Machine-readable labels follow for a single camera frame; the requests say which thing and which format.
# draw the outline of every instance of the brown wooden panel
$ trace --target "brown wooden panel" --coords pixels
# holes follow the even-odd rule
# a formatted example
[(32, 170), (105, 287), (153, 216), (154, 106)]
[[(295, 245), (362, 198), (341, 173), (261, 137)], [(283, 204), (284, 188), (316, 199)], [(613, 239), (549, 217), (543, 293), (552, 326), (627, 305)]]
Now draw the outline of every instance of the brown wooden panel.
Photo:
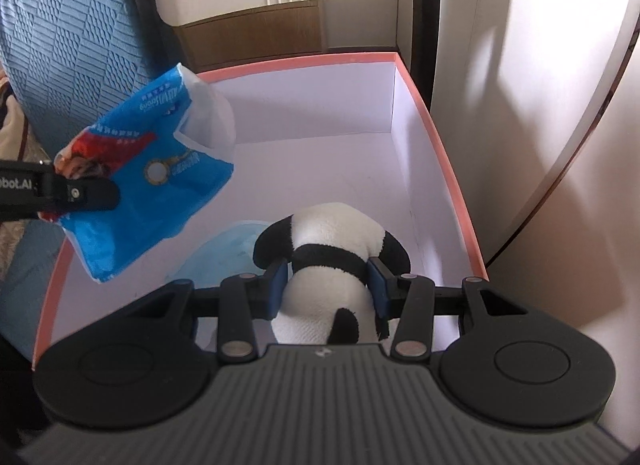
[(254, 8), (176, 32), (193, 71), (322, 51), (316, 2)]

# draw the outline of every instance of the panda plush toy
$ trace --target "panda plush toy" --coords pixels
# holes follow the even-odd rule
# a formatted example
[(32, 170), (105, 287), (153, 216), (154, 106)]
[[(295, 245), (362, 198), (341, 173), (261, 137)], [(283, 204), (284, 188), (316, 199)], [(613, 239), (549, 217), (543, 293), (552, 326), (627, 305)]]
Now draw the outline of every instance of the panda plush toy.
[(362, 212), (344, 203), (302, 209), (267, 227), (254, 247), (254, 263), (278, 257), (293, 276), (271, 322), (280, 344), (375, 343), (388, 337), (366, 286), (367, 260), (379, 257), (395, 275), (409, 273), (402, 245)]

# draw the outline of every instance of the light blue face mask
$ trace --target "light blue face mask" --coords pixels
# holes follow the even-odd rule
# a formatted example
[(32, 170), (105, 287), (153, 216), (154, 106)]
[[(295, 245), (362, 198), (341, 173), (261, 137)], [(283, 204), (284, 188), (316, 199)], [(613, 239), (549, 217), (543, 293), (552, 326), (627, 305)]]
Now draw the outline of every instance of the light blue face mask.
[[(220, 285), (223, 279), (237, 273), (262, 275), (264, 271), (254, 265), (254, 245), (269, 225), (260, 221), (236, 223), (193, 252), (180, 270), (167, 277), (166, 282), (190, 279), (196, 288), (209, 288)], [(200, 319), (196, 344), (215, 351), (217, 325), (217, 319)], [(254, 320), (254, 331), (260, 354), (264, 353), (267, 344), (276, 342), (269, 321)]]

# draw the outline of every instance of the black and white plush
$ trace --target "black and white plush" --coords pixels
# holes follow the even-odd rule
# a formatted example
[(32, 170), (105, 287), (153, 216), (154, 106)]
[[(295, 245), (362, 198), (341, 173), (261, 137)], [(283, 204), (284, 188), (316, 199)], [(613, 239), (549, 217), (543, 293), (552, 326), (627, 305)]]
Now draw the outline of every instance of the black and white plush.
[(411, 270), (398, 240), (344, 203), (315, 205), (270, 225), (256, 241), (255, 265), (285, 257), (293, 268), (271, 323), (276, 340), (373, 343), (388, 336), (366, 288), (367, 260), (375, 256), (396, 275)]

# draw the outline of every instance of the panda's head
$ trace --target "panda's head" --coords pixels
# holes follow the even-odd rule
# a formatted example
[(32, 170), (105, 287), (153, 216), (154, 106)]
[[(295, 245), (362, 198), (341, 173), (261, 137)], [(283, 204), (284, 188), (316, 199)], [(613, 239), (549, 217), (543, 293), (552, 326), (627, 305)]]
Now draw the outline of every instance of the panda's head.
[[(317, 343), (356, 343), (362, 341), (363, 336), (369, 341), (367, 334), (371, 329), (368, 328), (373, 323), (378, 339), (388, 336), (388, 320), (378, 318), (372, 306), (362, 306), (370, 305), (370, 301), (358, 302), (356, 297), (349, 309), (336, 305), (328, 297), (336, 289), (360, 296), (368, 294), (365, 287), (370, 257), (379, 257), (395, 275), (411, 271), (409, 256), (402, 245), (377, 222), (343, 203), (326, 203), (300, 210), (270, 225), (256, 241), (254, 263), (257, 267), (267, 268), (281, 257), (292, 263), (294, 272), (285, 289), (283, 305), (287, 300), (290, 300), (289, 304), (295, 302), (295, 307), (290, 307), (289, 311), (299, 313), (300, 318), (325, 310), (321, 317), (325, 318), (330, 330), (325, 327), (323, 333), (329, 335), (327, 340)], [(301, 303), (300, 299), (291, 297), (296, 292), (291, 287), (318, 290), (324, 296), (306, 294)], [(301, 332), (308, 332), (308, 327), (300, 326)]]

